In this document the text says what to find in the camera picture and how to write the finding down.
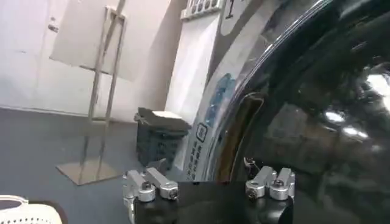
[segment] white wall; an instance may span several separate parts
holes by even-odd
[[[0,107],[87,114],[93,72],[49,58],[57,33],[48,24],[60,25],[68,1],[0,1]],[[160,7],[145,7],[154,0],[126,4],[132,2],[137,3],[129,9],[137,13],[125,13],[130,18],[126,35],[133,39],[125,38],[124,51],[138,51],[129,54],[137,67],[128,72],[136,75],[131,81],[118,79],[112,112],[122,121],[132,121],[138,107],[164,109],[185,7],[181,0],[159,1]],[[148,13],[159,16],[147,19]],[[104,114],[110,80],[103,75],[96,116]]]

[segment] washing machine door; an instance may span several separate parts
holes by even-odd
[[[295,171],[296,223],[387,223],[390,2],[283,1],[265,24],[262,7],[210,79],[187,179],[245,180],[251,158]]]

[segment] black crate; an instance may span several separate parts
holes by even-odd
[[[138,122],[136,137],[138,160],[143,166],[147,166],[150,162],[165,158],[170,168],[179,144],[182,138],[188,134],[190,126],[186,128],[187,130],[182,128],[173,130],[172,127],[151,124],[151,122],[148,122],[148,117],[142,116],[140,110],[138,111],[139,113],[134,117]]]

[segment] gray floor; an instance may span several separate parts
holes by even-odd
[[[86,119],[83,117],[0,109],[0,194],[51,200],[65,210],[69,223],[128,223],[120,178],[76,186],[56,165],[78,161]],[[139,169],[137,126],[114,123],[105,161],[120,172]],[[95,139],[90,149],[98,152]]]

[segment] white board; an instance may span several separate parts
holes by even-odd
[[[116,9],[118,0],[69,0],[62,23],[55,40],[51,59],[71,66],[93,69],[98,54],[99,43],[105,21],[105,7]],[[112,70],[115,51],[119,41],[121,25],[117,24],[107,50],[102,71]],[[131,80],[126,59],[130,52],[122,51],[119,64],[119,77]]]

